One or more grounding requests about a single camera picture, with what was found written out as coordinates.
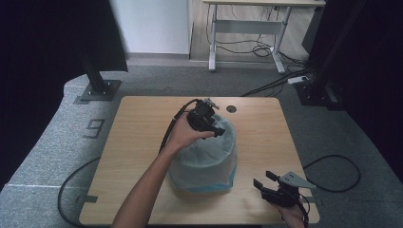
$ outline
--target desk leg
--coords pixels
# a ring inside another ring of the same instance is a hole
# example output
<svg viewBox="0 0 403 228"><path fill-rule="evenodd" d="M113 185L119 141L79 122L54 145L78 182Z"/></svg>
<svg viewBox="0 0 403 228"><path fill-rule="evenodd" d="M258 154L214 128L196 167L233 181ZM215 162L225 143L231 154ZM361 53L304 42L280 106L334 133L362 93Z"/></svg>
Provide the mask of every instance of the desk leg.
<svg viewBox="0 0 403 228"><path fill-rule="evenodd" d="M216 22L217 22L217 6L214 5L214 11L213 11L213 20L211 23L211 45L210 45L210 57L208 60L208 69L210 71L215 71L216 70Z"/></svg>
<svg viewBox="0 0 403 228"><path fill-rule="evenodd" d="M285 69L284 69L284 66L282 65L278 52L279 52L279 47L281 45L282 37L284 37L285 29L287 28L287 25L288 25L288 19L290 18L290 14L291 14L291 7L287 7L287 11L285 12L285 17L282 20L282 25L281 25L280 32L279 32L279 38L276 40L275 47L270 48L270 50L272 51L273 59L276 63L276 67L278 68L279 74L285 73Z"/></svg>

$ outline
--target white wall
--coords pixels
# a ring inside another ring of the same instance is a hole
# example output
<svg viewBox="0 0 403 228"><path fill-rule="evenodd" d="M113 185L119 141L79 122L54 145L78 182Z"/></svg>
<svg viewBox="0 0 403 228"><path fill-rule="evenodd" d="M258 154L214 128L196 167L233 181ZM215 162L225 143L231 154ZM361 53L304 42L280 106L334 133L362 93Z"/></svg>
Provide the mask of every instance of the white wall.
<svg viewBox="0 0 403 228"><path fill-rule="evenodd" d="M110 0L125 52L189 54L191 0Z"/></svg>

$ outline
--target tabletop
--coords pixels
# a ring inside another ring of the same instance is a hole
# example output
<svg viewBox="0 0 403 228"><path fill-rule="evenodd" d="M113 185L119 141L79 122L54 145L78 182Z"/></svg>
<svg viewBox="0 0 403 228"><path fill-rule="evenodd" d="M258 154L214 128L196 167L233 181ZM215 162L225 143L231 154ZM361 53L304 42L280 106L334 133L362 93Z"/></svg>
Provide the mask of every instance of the tabletop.
<svg viewBox="0 0 403 228"><path fill-rule="evenodd" d="M85 225L111 224L128 192L158 154L172 117L191 97L124 97L80 215ZM176 190L165 179L149 224L273 224L282 223L278 210L261 199L253 178L277 190L265 177L289 171L305 179L281 106L275 98L212 97L216 113L236 129L238 166L229 191L193 193ZM236 112L227 111L232 105ZM311 197L308 189L300 193ZM311 203L310 222L319 220Z"/></svg>
<svg viewBox="0 0 403 228"><path fill-rule="evenodd" d="M278 7L324 7L324 0L202 0L212 5L278 6Z"/></svg>

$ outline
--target plastic bag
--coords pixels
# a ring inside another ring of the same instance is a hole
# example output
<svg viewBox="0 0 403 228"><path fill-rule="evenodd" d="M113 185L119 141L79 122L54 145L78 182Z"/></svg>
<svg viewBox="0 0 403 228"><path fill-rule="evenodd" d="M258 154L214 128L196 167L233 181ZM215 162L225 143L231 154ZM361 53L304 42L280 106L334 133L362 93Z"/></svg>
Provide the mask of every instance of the plastic bag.
<svg viewBox="0 0 403 228"><path fill-rule="evenodd" d="M232 187L238 161L235 128L217 114L213 118L214 126L224 128L224 134L197 140L178 153L168 170L176 188L212 192Z"/></svg>

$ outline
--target wooden table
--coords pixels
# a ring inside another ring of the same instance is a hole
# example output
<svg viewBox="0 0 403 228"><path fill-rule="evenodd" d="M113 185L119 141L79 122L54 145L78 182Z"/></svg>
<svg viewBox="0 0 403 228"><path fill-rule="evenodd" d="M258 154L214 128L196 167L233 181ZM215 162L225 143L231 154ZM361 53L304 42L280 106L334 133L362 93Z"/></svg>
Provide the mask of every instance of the wooden table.
<svg viewBox="0 0 403 228"><path fill-rule="evenodd" d="M277 35L278 39L273 47L270 48L273 60L275 61L278 73L285 73L284 66L279 58L278 52L282 37L287 28L292 7L324 7L324 0L203 0L203 3L214 5L211 45L208 68L210 71L216 70L216 33L248 33L248 34L272 34ZM282 21L242 21L242 20L220 20L217 16L218 5L241 5L241 6L276 6L286 7Z"/></svg>
<svg viewBox="0 0 403 228"><path fill-rule="evenodd" d="M166 128L190 97L124 97L112 125L80 221L111 224L126 195L158 154ZM294 171L305 178L284 115L274 98L214 97L217 114L230 120L237 132L238 168L234 186L219 193L174 190L165 179L149 224L272 224L282 223L278 211L261 199L253 178L277 189L265 178ZM233 105L237 111L229 113ZM308 189L301 194L311 197ZM319 220L311 203L310 222Z"/></svg>

